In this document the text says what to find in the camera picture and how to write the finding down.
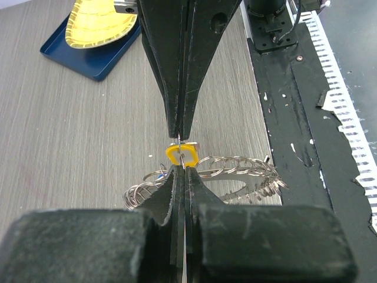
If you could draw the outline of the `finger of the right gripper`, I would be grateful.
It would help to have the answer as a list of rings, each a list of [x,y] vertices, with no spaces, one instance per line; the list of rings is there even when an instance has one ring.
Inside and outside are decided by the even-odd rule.
[[[188,139],[197,99],[220,40],[240,1],[189,1],[181,84],[181,138]]]
[[[143,47],[163,98],[168,135],[183,138],[187,1],[138,1]]]

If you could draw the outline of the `blue metal tray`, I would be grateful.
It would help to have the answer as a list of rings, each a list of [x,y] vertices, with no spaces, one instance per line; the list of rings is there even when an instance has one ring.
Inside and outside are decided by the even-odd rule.
[[[39,51],[46,58],[94,81],[106,78],[141,33],[140,24],[137,22],[132,30],[119,40],[101,47],[75,49],[65,41],[67,23],[68,18],[65,18]]]

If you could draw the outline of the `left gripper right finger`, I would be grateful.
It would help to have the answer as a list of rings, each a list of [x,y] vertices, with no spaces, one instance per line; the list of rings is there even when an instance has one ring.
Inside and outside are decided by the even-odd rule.
[[[188,282],[354,282],[336,216],[314,206],[227,205],[185,170]]]

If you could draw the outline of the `yellow key tag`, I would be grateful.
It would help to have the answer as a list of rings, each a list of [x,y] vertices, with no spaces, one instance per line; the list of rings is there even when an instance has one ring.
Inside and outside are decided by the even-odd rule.
[[[199,162],[199,148],[197,142],[172,143],[166,149],[166,155],[174,165],[195,167]]]

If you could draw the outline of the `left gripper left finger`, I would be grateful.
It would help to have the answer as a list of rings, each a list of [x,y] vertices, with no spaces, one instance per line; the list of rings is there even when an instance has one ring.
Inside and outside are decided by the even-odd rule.
[[[2,282],[181,282],[184,169],[138,209],[51,209],[21,216],[1,242]]]

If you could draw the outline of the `black mounting plate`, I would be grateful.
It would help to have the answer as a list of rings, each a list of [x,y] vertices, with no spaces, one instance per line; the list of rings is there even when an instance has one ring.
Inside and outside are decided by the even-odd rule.
[[[247,40],[273,161],[288,189],[285,205],[334,212],[359,268],[358,282],[376,281],[376,232],[350,144],[334,114],[325,111],[326,79],[315,61],[306,24],[274,45],[272,29],[256,23]]]

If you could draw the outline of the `yellow bamboo basket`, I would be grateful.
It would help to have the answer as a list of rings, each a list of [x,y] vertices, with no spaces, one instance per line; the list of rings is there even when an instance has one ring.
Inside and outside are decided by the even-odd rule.
[[[75,49],[107,45],[128,35],[136,14],[116,12],[113,1],[76,0],[65,31],[66,43]]]

